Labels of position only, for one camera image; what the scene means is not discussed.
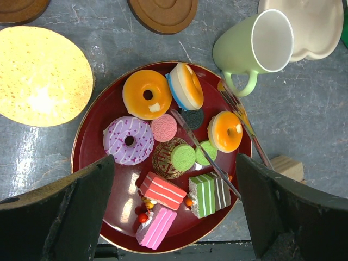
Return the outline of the orange glazed donut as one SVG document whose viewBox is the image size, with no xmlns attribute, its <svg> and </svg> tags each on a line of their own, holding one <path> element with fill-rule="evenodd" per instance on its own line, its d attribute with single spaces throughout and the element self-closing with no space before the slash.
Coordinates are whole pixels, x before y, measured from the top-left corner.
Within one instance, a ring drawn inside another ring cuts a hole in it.
<svg viewBox="0 0 348 261">
<path fill-rule="evenodd" d="M 214 116 L 210 120 L 207 130 L 212 146 L 223 153 L 235 151 L 243 137 L 241 122 L 230 111 L 222 111 Z"/>
<path fill-rule="evenodd" d="M 128 77 L 122 90 L 127 111 L 143 120 L 164 115 L 172 102 L 166 78 L 153 70 L 140 70 Z"/>
</svg>

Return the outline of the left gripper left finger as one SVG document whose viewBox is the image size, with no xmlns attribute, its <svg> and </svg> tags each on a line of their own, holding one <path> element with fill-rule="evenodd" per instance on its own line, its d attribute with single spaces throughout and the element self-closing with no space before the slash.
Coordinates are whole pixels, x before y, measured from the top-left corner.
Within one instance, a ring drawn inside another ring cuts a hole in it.
<svg viewBox="0 0 348 261">
<path fill-rule="evenodd" d="M 115 176 L 113 156 L 1 201 L 1 260 L 93 260 Z"/>
</svg>

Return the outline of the purple sprinkled donut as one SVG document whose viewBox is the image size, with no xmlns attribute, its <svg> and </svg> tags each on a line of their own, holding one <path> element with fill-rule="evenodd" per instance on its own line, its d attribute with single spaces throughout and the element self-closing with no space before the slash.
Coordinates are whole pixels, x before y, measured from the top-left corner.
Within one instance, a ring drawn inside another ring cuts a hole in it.
<svg viewBox="0 0 348 261">
<path fill-rule="evenodd" d="M 114 156 L 116 163 L 134 166 L 147 159 L 154 146 L 150 124 L 134 116 L 114 120 L 103 131 L 105 153 Z"/>
</svg>

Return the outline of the blue white orange donut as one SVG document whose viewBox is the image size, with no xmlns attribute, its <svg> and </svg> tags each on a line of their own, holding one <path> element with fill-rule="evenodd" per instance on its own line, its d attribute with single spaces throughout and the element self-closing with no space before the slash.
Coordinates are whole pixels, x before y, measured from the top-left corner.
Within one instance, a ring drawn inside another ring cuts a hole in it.
<svg viewBox="0 0 348 261">
<path fill-rule="evenodd" d="M 199 110 L 204 95 L 196 73 L 186 63 L 178 63 L 166 74 L 169 88 L 178 106 L 185 110 Z"/>
</svg>

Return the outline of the metal serving tongs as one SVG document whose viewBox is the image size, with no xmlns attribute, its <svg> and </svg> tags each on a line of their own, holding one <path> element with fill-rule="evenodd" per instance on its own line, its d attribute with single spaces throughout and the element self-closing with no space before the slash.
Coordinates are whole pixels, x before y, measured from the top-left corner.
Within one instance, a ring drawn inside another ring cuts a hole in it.
<svg viewBox="0 0 348 261">
<path fill-rule="evenodd" d="M 263 150 L 261 144 L 259 143 L 259 140 L 254 132 L 254 129 L 247 117 L 246 111 L 242 103 L 239 101 L 237 97 L 235 97 L 228 87 L 225 80 L 221 79 L 217 85 L 217 89 L 219 93 L 222 95 L 222 97 L 225 99 L 225 101 L 232 107 L 232 111 L 236 114 L 236 116 L 241 120 L 241 123 L 243 124 L 243 127 L 246 129 L 246 132 L 248 136 L 251 138 L 251 141 L 253 142 L 260 158 L 262 159 L 265 166 L 274 171 L 274 168 L 272 166 L 272 163 L 268 156 L 266 155 L 265 151 Z M 177 120 L 177 122 L 181 125 L 181 127 L 185 130 L 189 138 L 193 141 L 193 143 L 202 151 L 205 158 L 209 161 L 209 163 L 212 165 L 215 172 L 223 179 L 223 181 L 228 185 L 229 189 L 234 193 L 234 195 L 241 200 L 241 194 L 236 189 L 236 187 L 229 181 L 229 179 L 226 177 L 225 172 L 222 171 L 215 162 L 211 159 L 209 154 L 206 152 L 206 150 L 200 145 L 198 140 L 196 139 L 193 131 L 188 126 L 186 121 L 182 118 L 180 113 L 175 110 L 170 110 L 173 117 Z"/>
</svg>

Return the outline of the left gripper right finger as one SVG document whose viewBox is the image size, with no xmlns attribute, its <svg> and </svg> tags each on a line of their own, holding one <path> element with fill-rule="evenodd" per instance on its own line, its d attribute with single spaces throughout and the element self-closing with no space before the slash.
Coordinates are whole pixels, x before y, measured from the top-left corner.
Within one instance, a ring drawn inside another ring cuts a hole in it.
<svg viewBox="0 0 348 261">
<path fill-rule="evenodd" d="M 347 260 L 347 199 L 239 154 L 236 174 L 258 260 Z"/>
</svg>

